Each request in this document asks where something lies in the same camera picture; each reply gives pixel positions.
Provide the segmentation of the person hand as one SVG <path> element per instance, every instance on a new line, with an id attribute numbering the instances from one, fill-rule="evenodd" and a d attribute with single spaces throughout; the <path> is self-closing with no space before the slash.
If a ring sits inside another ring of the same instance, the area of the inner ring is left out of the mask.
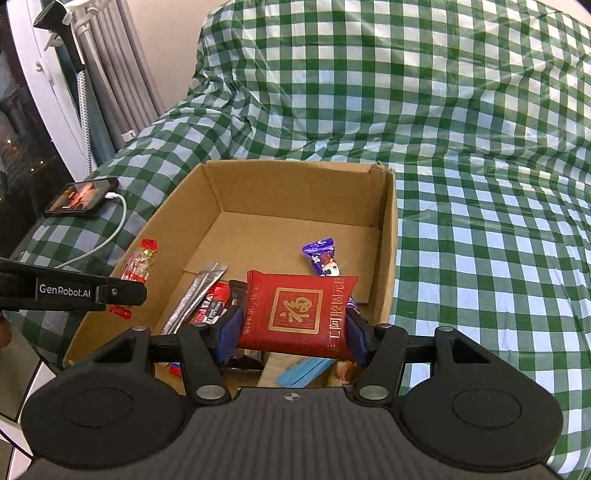
<path id="1" fill-rule="evenodd" d="M 12 340 L 11 322 L 0 315 L 0 348 L 7 347 Z"/>

